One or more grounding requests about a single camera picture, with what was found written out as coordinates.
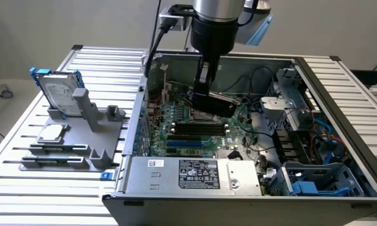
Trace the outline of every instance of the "power supply label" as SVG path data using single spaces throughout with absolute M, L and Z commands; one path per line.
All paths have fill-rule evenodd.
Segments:
M 218 161 L 179 160 L 179 187 L 184 189 L 220 189 Z

